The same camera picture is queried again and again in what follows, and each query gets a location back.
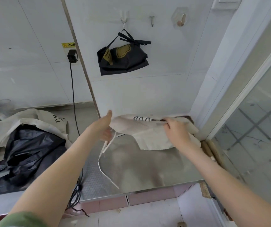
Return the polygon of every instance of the right hand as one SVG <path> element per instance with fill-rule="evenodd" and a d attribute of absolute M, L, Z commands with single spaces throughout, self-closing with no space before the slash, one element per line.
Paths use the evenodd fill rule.
<path fill-rule="evenodd" d="M 176 121 L 172 118 L 164 118 L 167 123 L 164 129 L 169 141 L 179 150 L 182 151 L 191 144 L 190 136 L 187 131 L 187 124 Z"/>

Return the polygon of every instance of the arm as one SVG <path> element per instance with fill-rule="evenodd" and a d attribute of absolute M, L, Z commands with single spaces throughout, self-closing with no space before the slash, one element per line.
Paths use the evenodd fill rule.
<path fill-rule="evenodd" d="M 271 205 L 254 194 L 190 141 L 186 125 L 166 118 L 165 132 L 172 144 L 204 177 L 239 227 L 271 226 Z"/>
<path fill-rule="evenodd" d="M 48 226 L 57 227 L 93 145 L 100 137 L 111 139 L 112 112 L 92 123 L 73 145 L 22 194 L 9 214 L 29 211 Z"/>

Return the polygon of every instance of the black power adapter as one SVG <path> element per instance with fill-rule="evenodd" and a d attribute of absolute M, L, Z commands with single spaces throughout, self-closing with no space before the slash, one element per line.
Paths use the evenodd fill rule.
<path fill-rule="evenodd" d="M 75 49 L 69 50 L 69 52 L 67 54 L 67 58 L 70 63 L 77 63 L 77 61 L 78 61 L 77 50 L 75 50 Z"/>

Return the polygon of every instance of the metal hook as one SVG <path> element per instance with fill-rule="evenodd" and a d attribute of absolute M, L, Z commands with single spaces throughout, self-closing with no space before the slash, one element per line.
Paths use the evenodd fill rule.
<path fill-rule="evenodd" d="M 122 18 L 121 18 L 121 22 L 124 24 L 124 29 L 125 29 L 125 23 L 127 22 L 127 18 L 126 18 L 125 21 L 123 21 Z"/>
<path fill-rule="evenodd" d="M 154 16 L 150 16 L 151 17 L 151 27 L 153 27 L 153 19 L 154 19 Z"/>

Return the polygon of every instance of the forearm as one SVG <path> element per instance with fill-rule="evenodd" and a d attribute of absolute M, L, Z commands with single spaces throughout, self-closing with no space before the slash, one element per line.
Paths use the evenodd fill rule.
<path fill-rule="evenodd" d="M 98 133 L 87 128 L 73 145 L 47 168 L 23 193 L 11 213 L 30 211 L 56 227 L 67 206 Z"/>
<path fill-rule="evenodd" d="M 254 194 L 200 148 L 182 151 L 192 161 L 239 227 L 271 226 L 271 205 Z"/>

